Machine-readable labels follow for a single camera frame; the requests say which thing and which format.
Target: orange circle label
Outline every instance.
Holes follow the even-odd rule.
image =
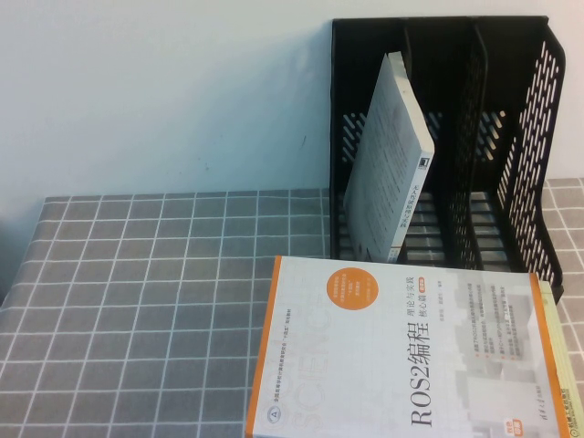
[[[361,310],[377,298],[380,289],[375,278],[363,269],[346,267],[328,279],[327,294],[340,308]]]

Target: yellow book edge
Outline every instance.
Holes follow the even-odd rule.
[[[539,289],[541,290],[546,314],[547,331],[551,340],[554,361],[556,362],[561,400],[568,423],[569,436],[582,436],[584,433],[584,411],[582,411],[578,385],[569,360],[564,331],[559,321],[558,309],[549,283],[547,281],[540,282]]]

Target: book cover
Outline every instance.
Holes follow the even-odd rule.
[[[402,54],[383,57],[344,206],[359,260],[395,262],[434,152]]]
[[[279,257],[246,434],[570,436],[536,276]]]

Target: book spine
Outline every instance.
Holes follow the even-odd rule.
[[[395,263],[398,260],[400,250],[402,249],[405,235],[408,232],[408,228],[410,226],[410,221],[412,220],[416,204],[418,203],[418,199],[420,198],[423,182],[426,180],[426,175],[428,174],[428,169],[430,168],[431,161],[432,155],[430,153],[422,152],[420,154],[420,158],[418,159],[416,169],[413,172],[410,189],[408,190],[405,202],[403,203],[400,221],[397,224],[397,229],[395,230],[395,235],[393,237],[393,241],[391,242],[391,248],[387,258],[388,263]]]

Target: gray checkered tablecloth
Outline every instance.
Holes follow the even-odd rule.
[[[48,198],[0,309],[0,437],[243,434],[275,255],[328,191]]]

